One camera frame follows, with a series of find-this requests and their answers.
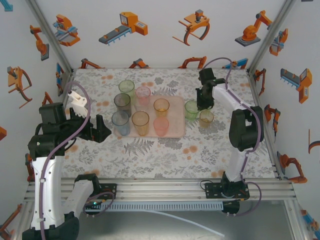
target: white wall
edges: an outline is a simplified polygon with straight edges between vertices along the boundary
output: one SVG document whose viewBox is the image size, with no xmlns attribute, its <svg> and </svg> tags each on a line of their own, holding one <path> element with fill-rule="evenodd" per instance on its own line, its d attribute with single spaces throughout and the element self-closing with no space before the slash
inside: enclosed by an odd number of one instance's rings
<svg viewBox="0 0 320 240">
<path fill-rule="evenodd" d="M 261 25 L 257 35 L 262 41 L 253 45 L 243 47 L 235 38 L 255 23 L 256 14 L 262 10 L 274 20 L 283 3 L 284 0 L 38 0 L 50 24 L 61 14 L 78 28 L 81 40 L 73 46 L 61 46 L 73 68 L 78 68 L 83 58 L 107 68 L 128 68 L 138 58 L 153 68 L 177 68 L 187 58 L 203 56 L 207 56 L 207 60 L 222 56 L 233 61 L 248 58 L 249 66 L 268 32 L 267 26 Z M 178 21 L 198 9 L 210 19 L 205 39 L 201 41 L 190 35 L 190 46 L 173 39 L 172 36 L 183 39 L 186 27 Z M 110 46 L 99 42 L 99 38 L 121 25 L 121 12 L 137 14 L 138 19 L 148 25 L 148 34 L 143 36 L 135 32 Z M 222 67 L 227 62 L 215 64 Z"/>
<path fill-rule="evenodd" d="M 265 92 L 260 97 L 262 105 L 270 104 L 281 112 L 275 147 L 281 154 L 297 158 L 301 163 L 308 182 L 294 184 L 294 190 L 301 206 L 318 222 L 320 147 L 314 147 L 308 154 L 308 129 L 311 130 L 311 142 L 320 140 L 319 9 L 320 1 L 297 1 L 280 29 L 283 31 L 288 28 L 284 49 L 278 56 L 267 52 L 258 66 L 258 70 L 266 68 Z M 309 98 L 303 104 L 299 103 L 299 93 L 295 87 L 280 79 L 282 68 L 298 76 L 305 68 L 310 69 L 312 85 L 309 87 Z M 258 91 L 261 89 L 261 81 L 256 87 Z M 294 166 L 286 169 L 287 177 L 297 175 Z"/>
<path fill-rule="evenodd" d="M 5 12 L 0 6 L 0 126 L 7 130 L 7 136 L 0 141 L 0 223 L 3 223 L 24 199 L 27 189 L 27 168 L 25 154 L 29 152 L 28 142 L 41 122 L 41 107 L 45 91 L 52 100 L 58 101 L 56 86 L 56 63 L 58 58 L 52 49 L 49 59 L 40 60 L 36 38 L 30 33 L 30 25 L 39 27 L 24 0 L 10 0 L 12 12 Z M 44 43 L 46 37 L 40 33 Z M 25 100 L 17 91 L 8 93 L 7 67 L 19 66 L 29 75 L 32 87 L 25 90 L 31 102 L 19 109 Z M 22 78 L 25 87 L 27 80 Z"/>
</svg>

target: floor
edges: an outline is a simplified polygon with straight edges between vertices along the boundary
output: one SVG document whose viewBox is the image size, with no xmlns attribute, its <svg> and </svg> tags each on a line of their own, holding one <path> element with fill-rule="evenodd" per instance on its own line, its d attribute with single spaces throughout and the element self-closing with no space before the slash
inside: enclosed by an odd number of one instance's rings
<svg viewBox="0 0 320 240">
<path fill-rule="evenodd" d="M 87 91 L 91 101 L 91 122 L 103 116 L 113 131 L 111 116 L 116 112 L 113 98 L 123 80 L 132 80 L 135 88 L 148 86 L 152 95 L 181 96 L 184 101 L 196 98 L 195 88 L 201 87 L 197 69 L 78 69 L 74 80 Z M 225 78 L 228 69 L 214 69 L 217 78 Z M 232 70 L 229 87 L 250 105 L 254 104 L 247 73 Z M 74 90 L 83 96 L 77 87 Z M 101 178 L 220 178 L 230 161 L 230 116 L 216 101 L 214 122 L 207 129 L 199 119 L 185 121 L 182 138 L 117 137 L 110 135 L 96 143 L 77 139 L 67 151 L 62 177 L 96 173 Z M 274 178 L 265 141 L 249 156 L 246 178 Z"/>
</svg>

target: metal extrusion bar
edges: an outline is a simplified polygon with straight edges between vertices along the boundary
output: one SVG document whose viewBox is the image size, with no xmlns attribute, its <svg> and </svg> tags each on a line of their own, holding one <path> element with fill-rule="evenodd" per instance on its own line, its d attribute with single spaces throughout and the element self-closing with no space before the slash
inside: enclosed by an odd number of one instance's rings
<svg viewBox="0 0 320 240">
<path fill-rule="evenodd" d="M 288 223 L 292 230 L 292 234 L 295 240 L 308 240 L 309 234 L 306 224 L 300 213 L 300 207 L 297 200 L 286 200 L 284 206 L 288 216 Z"/>
<path fill-rule="evenodd" d="M 50 25 L 48 24 L 42 10 L 40 9 L 39 5 L 37 4 L 36 0 L 25 0 L 28 4 L 30 10 L 32 11 L 35 19 L 40 25 L 42 32 L 45 34 L 46 38 L 48 39 L 49 43 L 52 46 L 52 49 L 55 51 L 56 55 L 58 56 L 59 60 L 63 64 L 63 69 L 68 73 L 68 75 L 72 74 L 72 67 L 64 54 L 63 50 L 60 47 L 58 40 L 54 32 L 51 30 Z"/>
<path fill-rule="evenodd" d="M 261 47 L 259 48 L 258 52 L 256 53 L 256 55 L 252 60 L 251 66 L 249 67 L 249 71 L 252 75 L 255 73 L 255 70 L 257 69 L 258 64 L 264 57 L 265 53 L 268 51 L 271 43 L 274 41 L 275 36 L 278 35 L 281 24 L 286 19 L 288 13 L 290 12 L 291 8 L 296 3 L 296 1 L 297 0 L 285 0 L 285 3 L 283 4 L 281 10 L 279 11 L 275 20 L 271 24 L 271 28 L 269 29 L 267 35 L 265 36 L 261 44 Z"/>
<path fill-rule="evenodd" d="M 251 73 L 249 73 L 248 81 L 250 84 L 254 103 L 257 106 L 260 106 L 261 108 L 263 108 L 261 101 L 260 101 L 260 98 L 259 98 L 259 94 L 257 92 L 255 80 L 254 80 L 253 75 Z M 263 114 L 263 126 L 264 126 L 264 138 L 265 138 L 265 142 L 266 142 L 266 147 L 269 151 L 269 156 L 270 156 L 271 162 L 275 164 L 275 168 L 277 170 L 277 173 L 278 173 L 280 179 L 284 179 L 284 174 L 281 170 L 281 165 L 280 165 L 280 162 L 277 157 L 276 147 L 275 147 L 274 141 L 272 141 L 271 137 L 270 137 L 270 136 L 273 136 L 273 134 L 271 134 L 271 132 L 269 131 L 267 119 L 264 114 Z"/>
<path fill-rule="evenodd" d="M 206 193 L 200 188 L 200 181 L 203 179 L 119 179 L 100 178 L 102 184 L 117 184 L 117 194 L 115 202 L 185 202 L 185 201 L 231 201 L 228 199 L 206 199 Z M 220 179 L 210 179 L 214 183 L 219 183 Z M 262 190 L 262 200 L 295 200 L 291 181 L 279 180 L 277 178 L 254 178 L 247 181 L 257 183 Z M 64 201 L 72 192 L 74 179 L 63 178 L 61 180 L 61 200 Z M 258 189 L 248 185 L 250 191 L 249 201 L 259 199 Z M 25 202 L 35 200 L 35 183 L 30 182 L 25 194 Z"/>
<path fill-rule="evenodd" d="M 25 202 L 22 206 L 21 210 L 21 218 L 19 221 L 19 225 L 16 228 L 16 231 L 11 237 L 11 240 L 21 240 L 22 233 L 30 228 L 30 224 L 32 221 L 32 217 L 34 215 L 34 202 Z"/>
</svg>

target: clear plastic cup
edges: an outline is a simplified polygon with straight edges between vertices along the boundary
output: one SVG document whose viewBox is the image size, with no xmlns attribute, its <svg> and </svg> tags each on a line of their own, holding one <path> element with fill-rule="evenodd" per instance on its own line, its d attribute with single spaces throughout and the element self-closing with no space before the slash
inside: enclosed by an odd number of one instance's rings
<svg viewBox="0 0 320 240">
<path fill-rule="evenodd" d="M 135 83 L 131 80 L 123 80 L 119 84 L 119 90 L 123 94 L 128 94 L 133 102 L 136 97 Z"/>
<path fill-rule="evenodd" d="M 208 128 L 210 126 L 210 124 L 212 123 L 212 121 L 215 119 L 215 116 L 212 112 L 210 112 L 209 110 L 203 110 L 200 113 L 200 117 L 199 117 L 199 125 L 202 128 Z"/>
<path fill-rule="evenodd" d="M 132 123 L 140 136 L 149 132 L 149 115 L 145 111 L 137 111 L 132 115 Z"/>
<path fill-rule="evenodd" d="M 189 121 L 194 121 L 199 113 L 197 102 L 194 100 L 188 101 L 185 105 L 185 118 Z"/>
<path fill-rule="evenodd" d="M 116 111 L 111 120 L 121 136 L 127 136 L 130 133 L 129 115 L 125 111 Z"/>
<path fill-rule="evenodd" d="M 140 106 L 148 106 L 150 101 L 150 88 L 146 86 L 140 86 L 135 90 L 135 95 L 138 99 L 138 103 Z"/>
<path fill-rule="evenodd" d="M 159 137 L 163 137 L 164 135 L 167 134 L 168 129 L 169 129 L 169 121 L 168 119 L 166 119 L 163 116 L 157 117 L 154 121 L 153 121 L 153 127 L 155 130 L 155 133 L 159 136 Z"/>
<path fill-rule="evenodd" d="M 125 111 L 131 117 L 131 98 L 126 93 L 119 93 L 113 99 L 118 111 Z"/>
<path fill-rule="evenodd" d="M 168 114 L 170 103 L 164 98 L 159 98 L 154 101 L 153 107 L 157 117 L 166 117 Z"/>
</svg>

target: wall print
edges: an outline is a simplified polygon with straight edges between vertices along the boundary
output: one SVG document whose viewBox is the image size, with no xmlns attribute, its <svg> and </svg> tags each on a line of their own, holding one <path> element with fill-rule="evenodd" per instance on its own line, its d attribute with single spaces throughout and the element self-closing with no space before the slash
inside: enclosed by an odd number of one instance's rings
<svg viewBox="0 0 320 240">
<path fill-rule="evenodd" d="M 264 107 L 264 115 L 267 123 L 269 123 L 269 121 L 271 120 L 272 114 L 273 114 L 272 129 L 274 132 L 274 142 L 276 142 L 276 136 L 278 132 L 278 121 L 279 121 L 281 112 L 276 108 L 271 108 L 270 104 L 267 104 Z"/>
<path fill-rule="evenodd" d="M 278 56 L 279 52 L 284 49 L 287 38 L 288 28 L 286 28 L 284 31 L 279 31 L 278 36 L 274 38 L 271 46 L 269 47 L 269 52 L 272 55 Z"/>
<path fill-rule="evenodd" d="M 198 64 L 198 69 L 202 69 L 205 65 L 207 61 L 207 57 L 204 56 L 204 57 L 190 57 L 190 58 L 187 58 L 186 60 L 184 60 L 183 64 L 181 66 L 178 67 L 178 69 L 186 69 L 187 68 L 187 65 L 188 63 L 190 62 L 199 62 Z"/>
<path fill-rule="evenodd" d="M 209 23 L 210 19 L 204 15 L 204 11 L 199 9 L 199 10 L 195 11 L 195 13 L 190 14 L 189 16 L 186 16 L 184 18 L 184 20 L 187 21 L 188 23 L 184 23 L 183 21 L 179 20 L 179 23 L 181 23 L 182 25 L 184 25 L 186 27 L 183 41 L 180 40 L 179 38 L 173 36 L 174 39 L 178 40 L 179 42 L 181 42 L 187 46 L 190 46 L 190 44 L 188 43 L 189 35 L 192 35 L 199 40 L 205 39 L 205 37 L 207 36 L 207 34 L 210 30 L 210 23 Z M 205 27 L 205 30 L 201 36 L 197 36 L 197 35 L 193 34 L 193 32 L 195 30 L 197 30 L 201 27 Z"/>
<path fill-rule="evenodd" d="M 135 67 L 139 67 L 140 69 L 149 69 L 149 65 L 145 64 L 144 61 L 139 58 L 138 60 L 133 61 L 133 63 L 130 65 L 130 69 L 134 69 Z"/>
<path fill-rule="evenodd" d="M 36 49 L 40 52 L 41 61 L 44 61 L 49 58 L 49 44 L 44 44 L 39 37 L 38 33 L 42 33 L 40 27 L 33 27 L 30 25 L 30 32 L 34 35 L 36 42 Z"/>
<path fill-rule="evenodd" d="M 320 146 L 320 140 L 310 142 L 310 129 L 309 129 L 309 135 L 308 135 L 308 153 L 310 154 L 311 149 L 313 149 L 316 146 Z"/>
<path fill-rule="evenodd" d="M 11 89 L 8 93 L 12 93 L 13 91 L 18 91 L 20 93 L 20 95 L 23 97 L 23 99 L 26 101 L 24 104 L 22 104 L 20 108 L 22 108 L 24 105 L 26 105 L 27 103 L 32 101 L 32 98 L 28 98 L 25 94 L 25 90 L 27 90 L 28 88 L 32 87 L 32 83 L 31 80 L 28 76 L 28 74 L 25 72 L 25 70 L 21 69 L 20 67 L 15 67 L 12 68 L 11 66 L 8 66 L 7 68 L 7 73 L 8 73 L 8 87 L 11 87 L 14 85 L 14 88 Z M 23 87 L 23 83 L 22 83 L 22 77 L 25 76 L 27 82 L 28 82 L 28 86 L 27 87 Z"/>
<path fill-rule="evenodd" d="M 259 96 L 261 96 L 261 94 L 263 94 L 265 92 L 266 72 L 267 72 L 267 70 L 264 68 L 261 71 L 255 70 L 255 73 L 253 74 L 253 79 L 254 79 L 255 84 L 257 84 L 257 82 L 259 82 L 260 76 L 262 75 L 262 86 L 261 86 L 261 90 L 259 92 Z"/>
<path fill-rule="evenodd" d="M 295 89 L 299 92 L 299 103 L 303 104 L 309 98 L 309 86 L 312 84 L 312 74 L 308 68 L 300 76 L 281 68 L 280 76 L 285 82 L 295 86 Z"/>
<path fill-rule="evenodd" d="M 78 28 L 72 26 L 71 21 L 67 17 L 58 14 L 53 26 L 57 30 L 55 37 L 61 45 L 70 47 L 80 41 Z"/>
<path fill-rule="evenodd" d="M 232 61 L 232 68 L 233 69 L 245 69 L 248 63 L 248 58 L 243 58 L 239 61 Z M 223 69 L 229 69 L 231 67 L 231 63 L 224 65 Z"/>
<path fill-rule="evenodd" d="M 114 43 L 127 33 L 133 34 L 135 32 L 145 36 L 148 34 L 148 25 L 138 20 L 138 16 L 130 11 L 120 13 L 121 25 L 111 32 L 99 38 L 99 42 L 103 44 Z"/>
<path fill-rule="evenodd" d="M 5 130 L 3 127 L 0 127 L 0 141 L 4 139 L 7 136 L 7 130 Z"/>
<path fill-rule="evenodd" d="M 257 37 L 257 32 L 260 28 L 261 23 L 264 23 L 265 25 L 267 25 L 267 29 L 269 30 L 272 24 L 272 21 L 269 18 L 267 18 L 265 10 L 255 15 L 255 18 L 256 18 L 256 21 L 254 25 L 247 26 L 243 30 L 243 35 L 235 39 L 235 41 L 238 44 L 241 44 L 242 46 L 246 47 L 246 46 L 255 44 L 257 42 L 260 42 L 261 39 Z"/>
<path fill-rule="evenodd" d="M 14 10 L 14 6 L 9 4 L 7 0 L 0 0 L 0 3 L 3 5 L 5 12 L 12 12 Z"/>
<path fill-rule="evenodd" d="M 64 93 L 64 87 L 65 82 L 63 81 L 62 74 L 64 74 L 65 71 L 62 69 L 60 64 L 56 63 L 56 72 L 55 72 L 55 78 L 56 78 L 56 86 L 58 87 L 58 97 Z"/>
<path fill-rule="evenodd" d="M 296 158 L 289 157 L 287 154 L 281 155 L 278 151 L 276 152 L 276 155 L 280 162 L 283 174 L 286 174 L 286 167 L 288 167 L 290 164 L 294 164 L 296 166 L 296 169 L 298 170 L 299 176 L 289 178 L 288 180 L 295 184 L 305 184 L 308 181 L 308 179 L 304 175 L 304 172 L 302 171 L 301 164 Z"/>
<path fill-rule="evenodd" d="M 104 67 L 100 67 L 99 65 L 93 63 L 92 61 L 89 61 L 87 58 L 83 58 L 81 60 L 81 67 L 79 67 L 79 69 L 86 69 L 88 65 L 95 69 L 104 69 Z"/>
</svg>

